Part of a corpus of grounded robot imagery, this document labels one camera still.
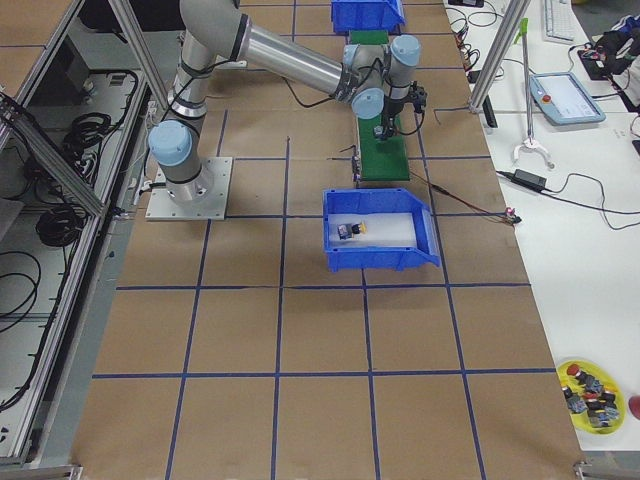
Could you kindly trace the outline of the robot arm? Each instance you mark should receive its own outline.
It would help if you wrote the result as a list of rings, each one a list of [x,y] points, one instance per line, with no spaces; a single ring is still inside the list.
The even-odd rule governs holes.
[[[236,1],[183,1],[180,14],[186,31],[167,117],[148,137],[176,203],[203,200],[214,185],[197,150],[207,83],[221,65],[246,60],[346,103],[357,118],[380,120],[375,135],[382,140],[399,134],[396,117],[405,105],[418,114],[426,107],[426,92],[414,79],[421,44],[412,35],[348,45],[336,61],[255,25]]]

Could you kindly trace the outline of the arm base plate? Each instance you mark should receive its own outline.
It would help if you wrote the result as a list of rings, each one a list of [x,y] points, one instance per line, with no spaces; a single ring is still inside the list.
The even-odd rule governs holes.
[[[153,188],[146,209],[146,219],[224,220],[232,167],[232,157],[202,158],[200,175],[185,184],[166,182],[164,172],[159,170],[157,182],[165,183],[165,186]]]

